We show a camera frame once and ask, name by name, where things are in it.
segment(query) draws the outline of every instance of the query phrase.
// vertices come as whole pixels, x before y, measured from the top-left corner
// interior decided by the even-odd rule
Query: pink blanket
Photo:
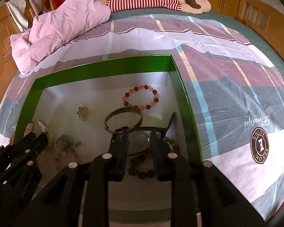
[[[111,10],[97,0],[66,0],[33,20],[32,28],[11,35],[12,56],[22,75],[70,40],[109,20]]]

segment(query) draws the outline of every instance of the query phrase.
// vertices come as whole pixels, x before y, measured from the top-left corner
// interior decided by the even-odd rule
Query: striped bed sheet
[[[36,78],[90,62],[151,54],[170,54],[176,62],[203,159],[211,160],[268,220],[284,201],[284,81],[259,49],[215,20],[133,16],[72,40],[28,76],[14,78],[0,108],[0,145],[9,143]],[[252,154],[256,127],[266,131],[269,141],[264,163]]]

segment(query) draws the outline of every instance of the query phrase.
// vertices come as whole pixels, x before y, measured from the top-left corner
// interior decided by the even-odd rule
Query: circular logo
[[[255,162],[263,164],[269,152],[267,133],[261,127],[253,130],[250,138],[251,155]]]

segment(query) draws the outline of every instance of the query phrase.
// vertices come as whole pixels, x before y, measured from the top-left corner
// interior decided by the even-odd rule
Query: stuffed animal
[[[99,0],[109,6],[112,12],[150,7],[165,7],[186,13],[209,12],[211,4],[207,0]]]

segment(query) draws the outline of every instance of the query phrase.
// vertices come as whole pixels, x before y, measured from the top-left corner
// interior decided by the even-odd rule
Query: printed logo
[[[250,138],[250,148],[253,159],[258,164],[263,164],[269,152],[267,133],[261,127],[253,130]]]
[[[265,117],[258,117],[258,118],[253,118],[251,119],[250,117],[248,118],[248,120],[246,120],[244,122],[244,131],[246,129],[250,129],[250,127],[253,127],[254,125],[256,125],[256,123],[261,123],[261,126],[268,126],[270,124],[270,120],[269,120],[269,116],[265,116]]]

